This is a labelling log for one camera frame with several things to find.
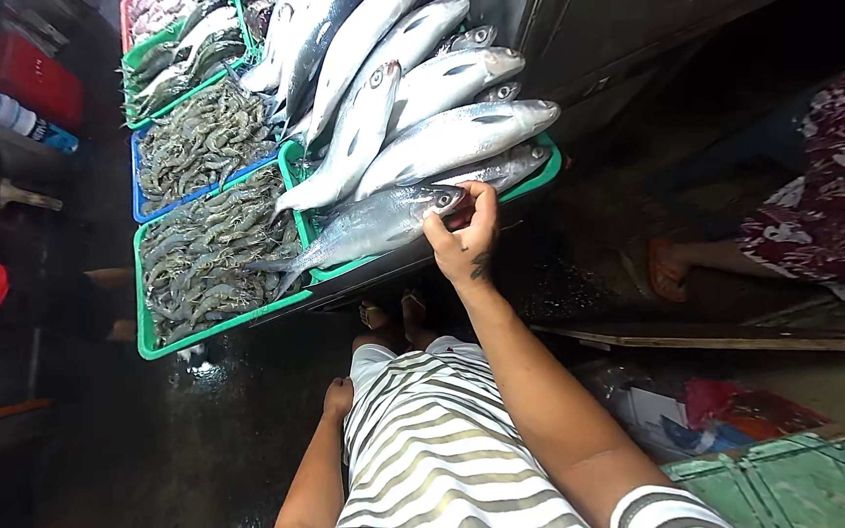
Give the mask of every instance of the red container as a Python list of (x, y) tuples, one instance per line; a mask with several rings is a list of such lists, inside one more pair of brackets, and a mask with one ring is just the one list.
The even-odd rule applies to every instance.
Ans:
[(12, 33), (0, 34), (0, 92), (68, 131), (76, 131), (83, 121), (80, 79)]
[(119, 2), (119, 36), (123, 39), (123, 54), (127, 54), (133, 46), (133, 36), (130, 35), (129, 0)]

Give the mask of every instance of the green plastic tray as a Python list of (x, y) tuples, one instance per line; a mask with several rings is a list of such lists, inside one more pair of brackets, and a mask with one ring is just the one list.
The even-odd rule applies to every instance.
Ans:
[[(263, 170), (266, 170), (267, 167), (275, 165), (277, 162), (270, 162), (259, 169), (252, 171), (250, 174), (245, 176), (238, 177), (237, 179), (231, 181), (227, 185), (223, 186), (225, 189), (230, 189), (232, 186), (240, 183), (241, 181), (246, 181), (246, 178), (252, 176), (253, 174), (257, 174)], [(220, 191), (213, 191), (211, 194), (217, 195)], [(139, 348), (139, 354), (142, 357), (146, 358), (147, 360), (154, 360), (158, 359), (159, 357), (170, 354), (171, 352), (180, 351), (184, 348), (187, 348), (198, 341), (203, 339), (207, 339), (216, 333), (220, 333), (224, 330), (229, 330), (234, 328), (235, 326), (241, 325), (245, 322), (248, 322), (254, 318), (258, 318), (269, 312), (274, 312), (280, 308), (285, 308), (286, 306), (295, 305), (296, 303), (303, 301), (311, 296), (311, 291), (308, 289), (303, 289), (296, 293), (295, 295), (289, 295), (288, 297), (282, 297), (278, 301), (274, 301), (269, 303), (268, 305), (261, 306), (252, 312), (247, 312), (245, 314), (239, 314), (235, 318), (229, 318), (223, 322), (220, 322), (207, 330), (198, 331), (184, 339), (180, 339), (174, 343), (170, 343), (160, 349), (155, 348), (155, 323), (152, 322), (152, 315), (146, 308), (146, 293), (143, 290), (142, 280), (141, 277), (143, 276), (143, 269), (142, 269), (142, 259), (139, 258), (139, 242), (146, 236), (146, 230), (148, 226), (155, 222), (161, 222), (162, 219), (165, 218), (171, 212), (167, 212), (158, 218), (144, 223), (139, 229), (135, 232), (133, 236), (133, 250), (135, 251), (135, 299), (136, 299), (136, 321), (138, 323), (138, 331), (136, 334), (136, 344)], [(296, 216), (296, 226), (299, 228), (299, 241), (302, 244), (302, 248), (304, 249), (308, 242), (305, 238), (302, 237), (302, 229), (299, 225), (299, 217)], [(317, 280), (314, 278), (311, 280), (309, 286), (317, 284)]]
[[(252, 42), (252, 38), (250, 37), (250, 30), (246, 26), (246, 23), (243, 21), (243, 6), (241, 5), (241, 0), (233, 0), (234, 6), (237, 8), (238, 14), (238, 21), (241, 26), (241, 34), (243, 35), (243, 43), (246, 45), (246, 53), (243, 54), (241, 57), (237, 57), (233, 61), (230, 62), (230, 67), (233, 69), (237, 69), (241, 66), (244, 62), (255, 63), (257, 60), (258, 52), (256, 50), (256, 46)], [(123, 67), (136, 67), (142, 63), (142, 58), (147, 54), (148, 50), (153, 48), (156, 44), (160, 44), (162, 42), (170, 42), (174, 41), (178, 37), (178, 32), (181, 31), (182, 25), (184, 25), (184, 19), (172, 22), (168, 27), (159, 31), (155, 35), (149, 37), (145, 42), (139, 44), (138, 46), (134, 46), (132, 49), (129, 50), (128, 53), (123, 54), (122, 63)], [(128, 120), (126, 121), (126, 126), (132, 130), (140, 129), (147, 124), (152, 122), (152, 119), (161, 117), (165, 114), (168, 114), (172, 111), (173, 108), (181, 104), (181, 102), (185, 101), (186, 99), (194, 96), (197, 92), (207, 88), (220, 79), (222, 79), (225, 75), (227, 75), (226, 70), (217, 73), (216, 75), (212, 76), (210, 79), (207, 79), (205, 82), (201, 83), (195, 88), (192, 88), (188, 93), (184, 94), (183, 96), (175, 99), (172, 102), (169, 102), (165, 106), (162, 106), (152, 114), (149, 114), (148, 117), (142, 119), (140, 121), (136, 121), (135, 123), (130, 123)], [(123, 77), (123, 97), (126, 99), (126, 102), (130, 101), (130, 97), (135, 95), (135, 90), (129, 88), (129, 83), (126, 82), (126, 78)], [(135, 112), (132, 109), (126, 109), (126, 116), (134, 116)]]
[[(499, 198), (501, 203), (510, 201), (513, 198), (520, 197), (521, 195), (525, 195), (526, 193), (549, 183), (559, 172), (559, 168), (562, 166), (562, 155), (559, 153), (559, 149), (556, 147), (556, 144), (553, 143), (553, 140), (550, 139), (545, 132), (537, 135), (535, 140), (537, 144), (549, 147), (550, 150), (552, 150), (549, 160), (547, 160), (542, 167), (538, 168), (533, 175), (527, 176), (519, 184), (511, 187), (507, 191), (504, 191)], [(280, 147), (278, 158), (279, 169), (283, 173), (283, 181), (287, 188), (292, 188), (298, 185), (307, 177), (311, 176), (311, 173), (313, 172), (305, 171), (292, 164), (293, 161), (301, 158), (302, 152), (302, 147), (294, 141), (286, 141)], [(295, 216), (296, 226), (299, 228), (299, 238), (302, 240), (302, 243), (307, 246), (321, 232), (321, 227), (314, 221), (312, 210), (296, 210), (293, 211), (293, 214)], [(347, 271), (358, 268), (377, 257), (380, 257), (380, 255), (351, 260), (350, 262), (344, 262), (336, 266), (332, 266), (327, 270), (312, 269), (309, 271), (313, 279), (312, 283), (317, 284), (319, 282), (335, 278)]]

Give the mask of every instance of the striped shirt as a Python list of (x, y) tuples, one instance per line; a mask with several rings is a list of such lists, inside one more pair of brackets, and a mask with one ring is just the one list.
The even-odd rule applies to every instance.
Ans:
[[(338, 526), (588, 526), (524, 445), (477, 345), (440, 337), (365, 384), (345, 421)], [(690, 493), (641, 486), (611, 526), (729, 525)]]

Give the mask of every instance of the plastic bottle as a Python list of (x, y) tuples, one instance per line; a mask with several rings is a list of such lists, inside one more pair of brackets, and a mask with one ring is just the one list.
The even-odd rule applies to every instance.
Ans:
[(75, 135), (41, 119), (5, 94), (0, 94), (0, 125), (57, 149), (63, 154), (73, 154), (80, 145), (80, 140)]

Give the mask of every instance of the hand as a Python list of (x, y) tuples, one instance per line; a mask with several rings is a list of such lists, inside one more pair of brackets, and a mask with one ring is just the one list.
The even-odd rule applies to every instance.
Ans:
[(351, 378), (335, 378), (325, 392), (325, 415), (344, 419), (351, 412), (354, 401), (354, 384)]
[(438, 214), (429, 214), (422, 230), (436, 251), (436, 264), (452, 282), (455, 290), (490, 284), (488, 261), (494, 240), (498, 237), (498, 193), (482, 181), (465, 181), (474, 199), (474, 214), (468, 227), (450, 233)]

